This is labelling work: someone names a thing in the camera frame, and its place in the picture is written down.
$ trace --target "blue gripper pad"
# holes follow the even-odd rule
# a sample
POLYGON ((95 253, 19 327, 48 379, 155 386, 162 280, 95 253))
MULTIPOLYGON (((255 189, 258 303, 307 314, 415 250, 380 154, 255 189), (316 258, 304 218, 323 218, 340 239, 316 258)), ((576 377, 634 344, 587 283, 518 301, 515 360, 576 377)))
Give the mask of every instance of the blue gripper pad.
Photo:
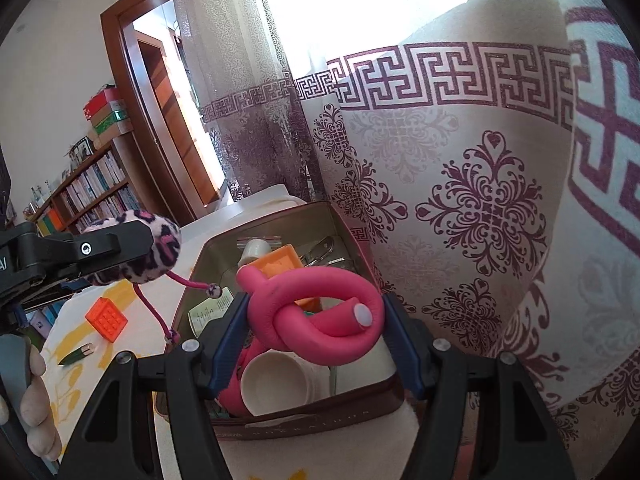
POLYGON ((226 330, 219 339, 220 342, 217 348, 214 348, 211 362, 211 378, 207 389, 214 398, 229 385, 231 375, 236 370, 238 357, 249 332, 249 322, 246 318, 249 298, 250 296, 248 294, 238 294, 232 301, 225 315, 219 320, 209 321, 205 327, 206 330, 212 323, 227 321, 227 323, 223 323, 220 326, 220 328, 224 330, 224 325, 226 324, 226 330))
POLYGON ((385 305, 383 338, 396 364, 402 386, 416 399, 425 399, 426 391, 436 382, 436 369, 431 365, 428 350, 432 338, 426 327, 417 330, 415 320, 409 318, 395 294, 382 296, 385 305))

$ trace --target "open box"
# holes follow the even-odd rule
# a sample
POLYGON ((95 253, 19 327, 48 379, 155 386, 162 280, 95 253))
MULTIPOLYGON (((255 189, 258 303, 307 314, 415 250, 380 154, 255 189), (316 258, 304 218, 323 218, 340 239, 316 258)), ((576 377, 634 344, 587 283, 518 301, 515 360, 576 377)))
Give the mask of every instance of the open box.
MULTIPOLYGON (((305 254, 327 236, 334 238, 330 258, 346 258, 355 272, 376 284, 369 264, 358 243, 338 212, 327 202, 315 202, 286 209, 248 222, 208 240, 193 267, 191 279, 197 282, 219 283, 235 295, 241 291, 236 272, 241 250, 238 238, 280 236, 282 244, 292 244, 298 254, 305 254)), ((193 338, 188 311, 205 300, 206 294, 186 288, 175 314, 172 328, 182 340, 193 338)), ((386 415, 398 409, 404 400, 404 390, 397 374, 373 384, 343 391, 291 410, 262 416, 223 418, 209 410, 210 423, 222 440, 259 440, 334 430, 386 415)), ((166 397, 160 392, 154 401, 156 412, 168 418, 166 397)))

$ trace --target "wooden door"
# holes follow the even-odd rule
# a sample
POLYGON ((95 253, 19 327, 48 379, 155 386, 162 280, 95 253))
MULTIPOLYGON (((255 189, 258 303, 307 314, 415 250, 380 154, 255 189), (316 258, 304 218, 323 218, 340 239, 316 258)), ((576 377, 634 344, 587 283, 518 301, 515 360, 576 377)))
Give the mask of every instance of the wooden door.
MULTIPOLYGON (((138 31, 136 31, 136 37, 138 38, 138 46, 140 47, 140 53, 142 54, 149 81, 151 82, 162 116, 164 117, 166 127, 171 135, 171 140, 190 178, 190 184, 193 185, 199 197, 199 204, 194 204, 193 198, 191 198, 191 207, 195 212, 201 212, 204 210, 204 206, 218 199, 218 192, 211 183, 207 170, 191 138, 191 133, 182 111, 180 110, 180 105, 178 104, 174 88, 172 88, 165 64, 166 54, 164 52, 164 46, 162 46, 162 42, 156 40, 156 38, 152 38, 138 31)), ((166 151, 168 146, 164 146, 162 139, 160 139, 160 144, 163 150, 166 151)), ((174 173, 180 174, 183 172, 174 171, 174 173)))

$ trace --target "white tip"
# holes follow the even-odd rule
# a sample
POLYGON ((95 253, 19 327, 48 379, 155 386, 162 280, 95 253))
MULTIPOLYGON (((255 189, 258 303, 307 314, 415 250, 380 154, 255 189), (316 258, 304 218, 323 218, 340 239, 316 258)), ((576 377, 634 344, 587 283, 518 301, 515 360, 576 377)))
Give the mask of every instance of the white tip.
POLYGON ((356 303, 353 306, 353 313, 356 317, 356 321, 360 326, 371 326, 373 323, 373 314, 369 310, 369 307, 363 303, 356 303))

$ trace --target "wooden bookshelf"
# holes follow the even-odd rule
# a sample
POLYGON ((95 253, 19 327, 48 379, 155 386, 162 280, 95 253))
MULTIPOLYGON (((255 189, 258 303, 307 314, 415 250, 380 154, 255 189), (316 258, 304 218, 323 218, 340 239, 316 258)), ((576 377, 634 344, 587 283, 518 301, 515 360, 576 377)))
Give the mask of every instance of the wooden bookshelf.
POLYGON ((59 230, 70 231, 74 234, 78 234, 81 231, 81 227, 78 221, 87 213, 100 206, 100 203, 114 194, 118 193, 124 188, 128 188, 129 192, 138 201, 140 207, 146 209, 152 213, 166 216, 166 205, 162 200, 162 197, 158 193, 158 189, 155 183, 151 179, 148 169, 144 164, 140 151, 136 145, 136 141, 131 133, 123 134, 116 137, 111 142, 108 142, 96 152, 86 158, 82 163, 65 179, 65 181, 58 186, 58 188, 47 198, 45 203, 36 211, 36 214, 31 218, 31 221, 37 222, 42 218, 47 208, 52 208, 56 211, 62 228, 59 230), (72 189, 70 185, 73 181, 79 178, 82 173, 87 171, 92 165, 96 164, 107 153, 113 155, 114 161, 124 174, 124 178, 119 182, 112 185, 108 190, 102 191, 102 189, 95 190, 94 193, 101 191, 100 196, 91 201, 87 206, 82 209, 76 208, 78 212, 75 213, 71 206, 67 203, 63 192, 68 189, 71 193, 72 189))

